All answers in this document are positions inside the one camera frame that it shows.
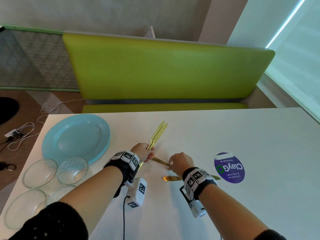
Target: purple sticker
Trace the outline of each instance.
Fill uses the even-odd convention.
[[[214,166],[218,174],[229,183],[238,184],[245,178],[242,163],[231,153],[222,152],[216,155]]]

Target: green bench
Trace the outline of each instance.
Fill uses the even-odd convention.
[[[82,113],[245,109],[239,101],[275,55],[136,37],[65,33],[63,41],[82,97],[108,103],[85,105]]]

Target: metal grid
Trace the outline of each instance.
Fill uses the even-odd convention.
[[[1,86],[78,89],[62,35],[19,30],[4,32],[2,36],[6,39],[11,36],[10,42],[15,42],[15,49],[20,51],[14,52],[11,49],[11,54],[9,52],[1,60],[1,67],[5,63],[4,67],[14,73],[7,72],[5,77],[1,77]],[[5,47],[6,42],[3,40],[1,46]],[[19,73],[17,70],[22,67],[22,63],[25,66],[27,64],[27,69]]]

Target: light blue plate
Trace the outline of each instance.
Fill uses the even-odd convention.
[[[54,125],[42,142],[42,155],[61,165],[70,157],[82,157],[92,163],[108,148],[108,123],[94,114],[77,114]]]

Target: white table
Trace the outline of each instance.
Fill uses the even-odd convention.
[[[300,108],[212,111],[100,113],[111,129],[106,153],[90,165],[93,173],[120,150],[150,141],[165,120],[168,128],[156,144],[156,156],[168,161],[185,152],[195,164],[218,175],[214,156],[230,152],[243,164],[241,183],[219,181],[219,187],[287,239],[320,236],[320,126]],[[42,158],[41,143],[48,130],[71,114],[49,115],[22,170]],[[150,161],[137,176],[147,181],[142,207],[126,208],[126,239],[220,239],[208,216],[194,219],[179,191],[182,181],[166,182],[174,175],[167,167]],[[27,189],[22,173],[0,216],[0,239],[14,232],[4,225],[10,202]],[[90,239],[122,239],[122,204],[126,188],[113,199]]]

